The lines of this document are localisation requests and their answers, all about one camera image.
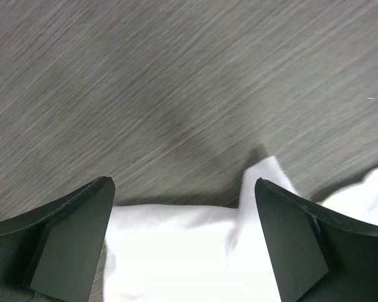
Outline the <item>white t shirt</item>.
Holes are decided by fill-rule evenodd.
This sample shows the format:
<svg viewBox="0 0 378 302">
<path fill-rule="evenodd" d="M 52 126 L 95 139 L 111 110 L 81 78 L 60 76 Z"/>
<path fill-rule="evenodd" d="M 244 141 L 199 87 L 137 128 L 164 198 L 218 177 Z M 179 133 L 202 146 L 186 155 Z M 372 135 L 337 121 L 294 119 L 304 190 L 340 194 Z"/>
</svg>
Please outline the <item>white t shirt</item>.
<svg viewBox="0 0 378 302">
<path fill-rule="evenodd" d="M 243 174 L 236 209 L 147 204 L 112 209 L 105 301 L 282 301 L 255 198 L 265 179 L 299 196 L 275 157 Z M 378 168 L 319 204 L 378 226 Z"/>
</svg>

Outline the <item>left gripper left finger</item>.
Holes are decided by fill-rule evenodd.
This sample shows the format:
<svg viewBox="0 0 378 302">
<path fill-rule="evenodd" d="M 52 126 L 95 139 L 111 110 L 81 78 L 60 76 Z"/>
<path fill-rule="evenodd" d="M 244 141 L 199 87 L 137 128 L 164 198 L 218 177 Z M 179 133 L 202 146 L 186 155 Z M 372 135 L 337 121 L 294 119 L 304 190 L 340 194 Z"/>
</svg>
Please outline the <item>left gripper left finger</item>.
<svg viewBox="0 0 378 302">
<path fill-rule="evenodd" d="M 114 196 L 99 177 L 0 221 L 0 301 L 87 301 Z"/>
</svg>

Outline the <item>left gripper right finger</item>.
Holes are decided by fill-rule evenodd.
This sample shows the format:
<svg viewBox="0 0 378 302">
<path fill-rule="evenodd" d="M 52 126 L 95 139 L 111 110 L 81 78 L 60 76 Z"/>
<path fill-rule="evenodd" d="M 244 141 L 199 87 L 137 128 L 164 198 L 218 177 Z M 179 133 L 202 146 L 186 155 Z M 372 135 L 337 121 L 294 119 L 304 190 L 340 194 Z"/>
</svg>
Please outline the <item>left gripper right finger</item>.
<svg viewBox="0 0 378 302">
<path fill-rule="evenodd" d="M 282 301 L 378 301 L 378 226 L 265 179 L 255 198 Z"/>
</svg>

